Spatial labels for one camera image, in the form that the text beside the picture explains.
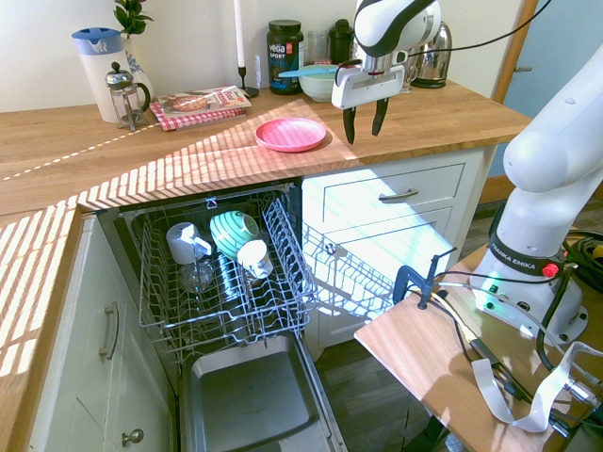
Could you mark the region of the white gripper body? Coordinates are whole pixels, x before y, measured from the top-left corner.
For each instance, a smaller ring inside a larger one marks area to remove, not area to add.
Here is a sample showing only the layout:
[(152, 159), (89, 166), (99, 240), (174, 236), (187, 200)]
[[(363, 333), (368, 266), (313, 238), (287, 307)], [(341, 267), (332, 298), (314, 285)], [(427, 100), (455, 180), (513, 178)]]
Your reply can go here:
[(336, 108), (348, 109), (398, 95), (404, 73), (402, 65), (377, 75), (359, 67), (340, 68), (335, 73), (331, 102)]

